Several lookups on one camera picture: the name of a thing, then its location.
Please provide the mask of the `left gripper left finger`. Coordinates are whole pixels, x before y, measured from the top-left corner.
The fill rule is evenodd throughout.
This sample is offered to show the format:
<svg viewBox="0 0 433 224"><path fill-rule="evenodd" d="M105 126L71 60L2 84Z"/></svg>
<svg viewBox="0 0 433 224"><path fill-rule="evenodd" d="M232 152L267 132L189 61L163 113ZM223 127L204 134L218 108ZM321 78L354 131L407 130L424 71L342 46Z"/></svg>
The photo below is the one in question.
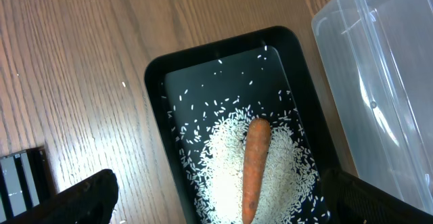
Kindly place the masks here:
<svg viewBox="0 0 433 224"><path fill-rule="evenodd" d="M5 223L108 224L118 190L116 175L104 169Z"/></svg>

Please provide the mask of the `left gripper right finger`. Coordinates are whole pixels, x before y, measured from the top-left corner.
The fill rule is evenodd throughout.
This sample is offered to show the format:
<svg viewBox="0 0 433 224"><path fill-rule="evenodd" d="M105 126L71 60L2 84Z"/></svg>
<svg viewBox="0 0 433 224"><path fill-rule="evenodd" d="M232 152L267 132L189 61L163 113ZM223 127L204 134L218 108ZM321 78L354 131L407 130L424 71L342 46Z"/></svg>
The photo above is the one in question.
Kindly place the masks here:
<svg viewBox="0 0 433 224"><path fill-rule="evenodd" d="M432 224L432 215L341 171L321 176L321 192L330 223Z"/></svg>

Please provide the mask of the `pile of white rice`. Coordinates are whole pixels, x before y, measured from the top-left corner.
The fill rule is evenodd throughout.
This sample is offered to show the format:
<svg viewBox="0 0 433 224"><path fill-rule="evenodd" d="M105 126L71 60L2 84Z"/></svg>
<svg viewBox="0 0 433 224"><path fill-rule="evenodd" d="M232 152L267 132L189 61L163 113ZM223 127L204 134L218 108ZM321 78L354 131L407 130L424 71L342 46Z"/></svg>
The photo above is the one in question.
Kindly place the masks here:
<svg viewBox="0 0 433 224"><path fill-rule="evenodd" d="M261 117L241 109L214 124L204 142L192 175L199 187L198 206L208 216L203 223L242 222L244 152L255 118ZM306 161L306 150L292 138L289 127L269 124L271 142L254 222L329 223L319 174Z"/></svg>

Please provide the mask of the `orange carrot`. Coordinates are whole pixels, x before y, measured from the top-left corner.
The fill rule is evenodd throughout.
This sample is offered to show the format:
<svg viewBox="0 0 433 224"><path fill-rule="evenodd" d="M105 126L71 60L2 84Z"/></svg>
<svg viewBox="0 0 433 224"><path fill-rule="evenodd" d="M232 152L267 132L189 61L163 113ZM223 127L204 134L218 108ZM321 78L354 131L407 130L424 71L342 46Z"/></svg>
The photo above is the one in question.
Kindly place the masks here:
<svg viewBox="0 0 433 224"><path fill-rule="evenodd" d="M242 222L251 224L258 208L267 154L271 142L271 127L267 120L251 121L246 136L242 185Z"/></svg>

